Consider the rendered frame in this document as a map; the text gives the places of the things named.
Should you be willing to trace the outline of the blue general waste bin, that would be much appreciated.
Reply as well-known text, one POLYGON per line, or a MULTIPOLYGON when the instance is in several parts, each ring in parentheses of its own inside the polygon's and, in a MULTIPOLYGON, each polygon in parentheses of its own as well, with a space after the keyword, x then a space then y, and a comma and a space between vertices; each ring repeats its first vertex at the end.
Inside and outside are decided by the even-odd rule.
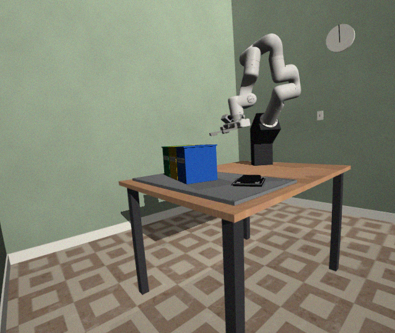
POLYGON ((216 145, 175 147, 178 181, 193 184, 217 180, 216 145))

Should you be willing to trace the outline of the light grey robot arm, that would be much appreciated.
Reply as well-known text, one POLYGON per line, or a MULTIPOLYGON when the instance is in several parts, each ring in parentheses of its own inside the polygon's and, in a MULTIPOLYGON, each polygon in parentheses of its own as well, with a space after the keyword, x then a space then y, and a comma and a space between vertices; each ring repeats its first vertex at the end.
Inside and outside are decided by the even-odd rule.
POLYGON ((252 89, 259 75, 261 55, 268 51, 270 51, 269 65, 273 82, 288 81, 289 84, 278 85, 272 90, 272 96, 265 114, 260 117, 261 124, 267 128, 275 127, 277 118, 284 107, 283 102, 299 97, 301 86, 297 67, 293 64, 284 64, 283 47, 280 38, 273 33, 267 34, 254 42, 240 55, 240 64, 244 66, 240 93, 239 96, 228 99, 230 115, 226 114, 221 118, 225 124, 244 119, 243 109, 249 108, 256 103, 256 96, 252 93, 252 89))

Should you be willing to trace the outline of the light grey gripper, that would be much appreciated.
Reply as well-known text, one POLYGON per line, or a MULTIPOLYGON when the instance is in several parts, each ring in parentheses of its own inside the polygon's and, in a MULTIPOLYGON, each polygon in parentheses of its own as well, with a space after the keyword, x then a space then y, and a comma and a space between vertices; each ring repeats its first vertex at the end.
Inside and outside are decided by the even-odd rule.
POLYGON ((220 127, 220 131, 209 133, 210 136, 216 136, 217 133, 222 132, 222 134, 229 133, 232 130, 236 130, 238 128, 243 128, 250 126, 250 119, 239 119, 231 123, 224 124, 223 127, 220 127), (236 124, 235 124, 236 123, 236 124))

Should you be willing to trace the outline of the yellow open bin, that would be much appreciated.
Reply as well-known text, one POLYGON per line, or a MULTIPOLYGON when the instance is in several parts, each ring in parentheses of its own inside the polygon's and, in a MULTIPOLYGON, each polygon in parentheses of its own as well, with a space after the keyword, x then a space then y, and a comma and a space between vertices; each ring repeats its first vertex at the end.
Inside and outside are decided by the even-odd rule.
POLYGON ((170 176, 171 178, 178 180, 178 169, 177 169, 177 159, 176 159, 176 148, 178 146, 167 147, 169 150, 170 159, 170 176))

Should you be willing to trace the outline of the green open-top bin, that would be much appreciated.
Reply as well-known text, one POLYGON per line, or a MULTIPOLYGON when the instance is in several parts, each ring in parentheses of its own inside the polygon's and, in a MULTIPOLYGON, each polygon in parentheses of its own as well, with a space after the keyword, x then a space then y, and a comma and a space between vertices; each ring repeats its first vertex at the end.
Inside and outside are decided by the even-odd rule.
POLYGON ((166 146, 166 147, 162 147, 163 149, 163 165, 164 165, 164 174, 166 176, 170 176, 170 160, 169 160, 169 151, 167 147, 171 147, 171 146, 166 146))

